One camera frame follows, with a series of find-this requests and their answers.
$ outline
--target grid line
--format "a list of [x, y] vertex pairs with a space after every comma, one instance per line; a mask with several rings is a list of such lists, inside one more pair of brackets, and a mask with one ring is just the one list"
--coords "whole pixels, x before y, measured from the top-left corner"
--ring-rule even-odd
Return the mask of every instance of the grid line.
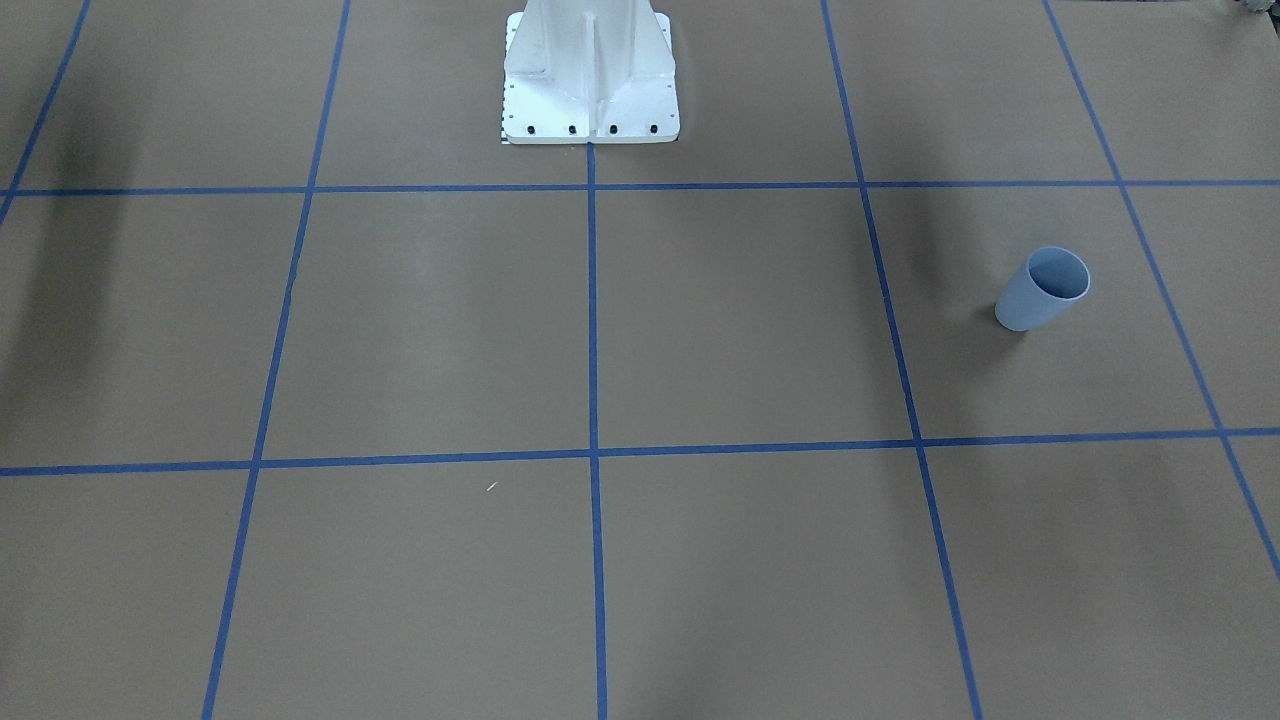
[[600, 498], [599, 293], [596, 272], [595, 145], [586, 145], [588, 437], [591, 468], [591, 557], [595, 580], [595, 715], [609, 716], [604, 614], [604, 512]]
[[1138, 209], [1134, 206], [1133, 197], [1129, 195], [1129, 188], [1126, 187], [1128, 183], [1124, 179], [1124, 174], [1120, 173], [1120, 165], [1116, 163], [1115, 154], [1111, 152], [1111, 143], [1107, 141], [1107, 136], [1102, 129], [1102, 120], [1098, 118], [1093, 101], [1089, 100], [1089, 94], [1084, 88], [1084, 79], [1080, 77], [1079, 68], [1075, 64], [1075, 58], [1071, 56], [1071, 49], [1068, 46], [1066, 36], [1062, 33], [1062, 28], [1057, 22], [1057, 15], [1053, 13], [1051, 1], [1041, 0], [1041, 4], [1048, 14], [1053, 35], [1057, 37], [1057, 44], [1062, 49], [1062, 56], [1066, 59], [1068, 69], [1071, 72], [1071, 79], [1075, 82], [1075, 88], [1080, 94], [1084, 109], [1089, 113], [1089, 120], [1093, 123], [1093, 131], [1098, 137], [1102, 154], [1106, 155], [1107, 165], [1111, 167], [1111, 174], [1115, 177], [1116, 188], [1120, 191], [1120, 197], [1124, 200], [1125, 209], [1129, 211], [1129, 219], [1133, 222], [1133, 229], [1138, 234], [1138, 242], [1142, 245], [1143, 255], [1146, 255], [1147, 264], [1151, 266], [1151, 274], [1156, 279], [1156, 287], [1160, 290], [1160, 297], [1165, 302], [1165, 310], [1169, 313], [1169, 319], [1174, 324], [1179, 342], [1181, 342], [1183, 352], [1187, 355], [1187, 363], [1190, 365], [1192, 373], [1196, 375], [1196, 384], [1199, 387], [1201, 396], [1204, 400], [1204, 406], [1208, 409], [1210, 418], [1213, 420], [1213, 428], [1217, 430], [1217, 437], [1222, 443], [1222, 450], [1226, 452], [1226, 460], [1231, 466], [1231, 473], [1235, 475], [1235, 482], [1240, 488], [1240, 495], [1244, 497], [1244, 503], [1248, 507], [1249, 514], [1253, 516], [1253, 525], [1258, 532], [1258, 538], [1262, 541], [1262, 547], [1271, 561], [1271, 570], [1275, 573], [1276, 579], [1280, 579], [1280, 556], [1276, 555], [1276, 547], [1271, 541], [1271, 534], [1267, 532], [1266, 521], [1262, 519], [1262, 512], [1253, 497], [1253, 491], [1249, 488], [1249, 482], [1244, 477], [1244, 470], [1240, 469], [1239, 459], [1235, 456], [1235, 448], [1231, 447], [1231, 438], [1228, 434], [1222, 418], [1217, 411], [1217, 404], [1213, 402], [1213, 395], [1210, 392], [1208, 382], [1204, 379], [1204, 373], [1201, 372], [1199, 360], [1196, 359], [1196, 351], [1192, 348], [1190, 337], [1187, 334], [1187, 328], [1183, 327], [1183, 320], [1178, 314], [1178, 307], [1174, 305], [1172, 293], [1170, 293], [1169, 286], [1165, 283], [1165, 275], [1161, 273], [1160, 264], [1156, 261], [1156, 254], [1152, 251], [1151, 243], [1147, 241], [1147, 232], [1143, 229], [1142, 219], [1138, 217]]
[[275, 345], [271, 351], [271, 365], [266, 375], [266, 388], [262, 392], [262, 410], [259, 414], [257, 437], [253, 441], [253, 457], [250, 464], [248, 479], [244, 483], [244, 501], [241, 506], [239, 525], [236, 530], [236, 546], [232, 551], [230, 570], [227, 575], [227, 593], [223, 598], [223, 611], [218, 623], [218, 635], [214, 641], [214, 655], [209, 666], [209, 685], [205, 689], [202, 720], [212, 720], [214, 705], [218, 700], [218, 683], [221, 676], [223, 657], [227, 651], [227, 637], [230, 632], [232, 612], [236, 607], [236, 591], [239, 571], [244, 560], [244, 543], [248, 538], [250, 520], [253, 514], [253, 497], [257, 492], [257, 479], [262, 469], [262, 450], [266, 446], [266, 432], [271, 420], [271, 404], [275, 396], [275, 383], [280, 372], [280, 357], [284, 354], [284, 337], [289, 329], [289, 313], [293, 304], [293, 286], [298, 278], [298, 264], [302, 260], [302, 247], [307, 234], [307, 222], [311, 215], [311, 202], [315, 197], [316, 178], [320, 174], [320, 156], [324, 152], [324, 136], [329, 126], [329, 110], [333, 106], [334, 87], [338, 83], [338, 68], [342, 64], [342, 46], [347, 36], [347, 20], [351, 17], [351, 0], [343, 0], [342, 15], [338, 19], [338, 32], [333, 46], [333, 59], [329, 64], [329, 79], [325, 86], [324, 104], [320, 108], [320, 122], [316, 127], [315, 149], [311, 155], [311, 170], [307, 176], [307, 191], [302, 199], [302, 211], [298, 217], [298, 232], [293, 241], [293, 256], [289, 260], [289, 274], [284, 284], [284, 300], [280, 304], [280, 319], [275, 331]]
[[836, 88], [840, 92], [840, 105], [845, 115], [845, 129], [849, 135], [849, 149], [854, 160], [854, 172], [858, 177], [858, 193], [861, 197], [863, 214], [867, 220], [867, 236], [870, 241], [872, 255], [876, 259], [876, 275], [879, 281], [881, 295], [884, 301], [884, 319], [888, 323], [890, 338], [893, 343], [893, 356], [897, 360], [899, 382], [902, 386], [902, 400], [906, 405], [906, 418], [911, 425], [911, 442], [915, 447], [915, 459], [920, 470], [920, 480], [924, 486], [924, 500], [929, 509], [929, 523], [933, 527], [933, 542], [937, 547], [938, 566], [942, 571], [942, 583], [947, 592], [947, 605], [951, 609], [951, 624], [956, 637], [956, 650], [960, 653], [960, 665], [964, 671], [965, 688], [969, 693], [969, 708], [974, 720], [982, 720], [982, 698], [978, 694], [978, 683], [974, 678], [973, 661], [969, 656], [969, 641], [964, 629], [964, 615], [960, 611], [960, 597], [956, 592], [955, 577], [951, 573], [951, 556], [947, 552], [946, 533], [942, 529], [942, 516], [938, 512], [937, 497], [933, 492], [933, 474], [929, 470], [929, 459], [925, 452], [923, 436], [920, 433], [920, 420], [915, 409], [915, 398], [911, 393], [911, 378], [906, 369], [906, 355], [902, 352], [902, 338], [897, 329], [897, 319], [893, 314], [893, 296], [890, 288], [888, 273], [884, 269], [884, 256], [881, 252], [879, 233], [876, 229], [876, 213], [872, 208], [870, 191], [867, 186], [867, 174], [863, 168], [863, 158], [858, 146], [858, 131], [854, 124], [854, 113], [849, 102], [849, 91], [845, 86], [845, 73], [840, 63], [840, 49], [836, 45], [836, 31], [831, 22], [831, 8], [827, 0], [822, 3], [822, 19], [827, 29], [827, 45], [831, 49], [831, 64], [836, 76]]
[[58, 88], [63, 85], [63, 78], [67, 77], [67, 67], [72, 63], [72, 55], [76, 54], [76, 45], [79, 42], [81, 31], [84, 29], [84, 19], [88, 17], [88, 8], [92, 0], [83, 0], [81, 3], [79, 14], [76, 15], [76, 24], [72, 27], [70, 40], [67, 41], [67, 50], [63, 51], [63, 58], [58, 63], [58, 70], [54, 73], [54, 81], [49, 83], [49, 92], [45, 95], [45, 102], [40, 106], [40, 113], [36, 114], [36, 123], [31, 128], [31, 135], [27, 136], [27, 145], [22, 149], [22, 156], [18, 158], [18, 167], [14, 168], [13, 179], [9, 181], [9, 188], [5, 191], [4, 202], [0, 204], [0, 225], [4, 224], [4, 219], [9, 217], [9, 208], [13, 206], [14, 199], [18, 196], [18, 187], [22, 184], [22, 176], [27, 173], [27, 165], [31, 163], [31, 155], [36, 151], [36, 141], [40, 140], [40, 132], [45, 129], [45, 122], [49, 120], [49, 110], [54, 106], [54, 97], [58, 96]]
[[[1119, 187], [1115, 179], [933, 179], [865, 181], [872, 190], [948, 188], [948, 187]], [[1204, 178], [1204, 179], [1125, 179], [1128, 187], [1280, 187], [1280, 178]], [[690, 190], [856, 190], [856, 181], [758, 181], [758, 182], [655, 182], [595, 183], [598, 192], [664, 192]], [[211, 186], [211, 187], [70, 187], [5, 191], [6, 201], [17, 197], [146, 197], [157, 195], [314, 195], [330, 193], [429, 193], [429, 192], [567, 192], [585, 191], [585, 183], [442, 183], [442, 184], [301, 184]]]
[[[1276, 428], [1229, 428], [1231, 437], [1277, 437]], [[1065, 433], [1041, 436], [968, 436], [924, 437], [924, 447], [974, 447], [1016, 445], [1091, 445], [1102, 442], [1179, 441], [1217, 438], [1213, 428], [1187, 430], [1138, 430], [1115, 433]], [[655, 445], [567, 447], [559, 450], [498, 450], [477, 452], [428, 452], [402, 455], [349, 455], [328, 457], [262, 459], [262, 470], [297, 470], [306, 468], [365, 468], [376, 465], [457, 465], [472, 462], [517, 462], [539, 460], [585, 460], [598, 457], [660, 457], [678, 455], [768, 455], [788, 452], [858, 452], [864, 450], [914, 448], [914, 438], [852, 439], [817, 442], [768, 442], [731, 445]], [[27, 465], [0, 468], [0, 478], [40, 478], [59, 475], [111, 475], [129, 473], [198, 473], [216, 470], [248, 470], [253, 460], [195, 460], [178, 462], [116, 462], [86, 465]]]

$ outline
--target tan floor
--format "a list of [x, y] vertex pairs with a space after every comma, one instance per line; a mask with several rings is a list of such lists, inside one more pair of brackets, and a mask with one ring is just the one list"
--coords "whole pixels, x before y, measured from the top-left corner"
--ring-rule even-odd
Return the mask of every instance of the tan floor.
[[530, 149], [520, 9], [0, 5], [0, 717], [1280, 717], [1265, 18], [662, 0]]

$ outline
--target plastic cup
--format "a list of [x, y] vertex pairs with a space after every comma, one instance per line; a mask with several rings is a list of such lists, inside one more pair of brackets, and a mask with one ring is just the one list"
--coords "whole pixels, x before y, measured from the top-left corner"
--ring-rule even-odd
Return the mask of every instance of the plastic cup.
[[996, 302], [1001, 325], [1024, 332], [1043, 325], [1089, 292], [1089, 268], [1070, 250], [1032, 252]]

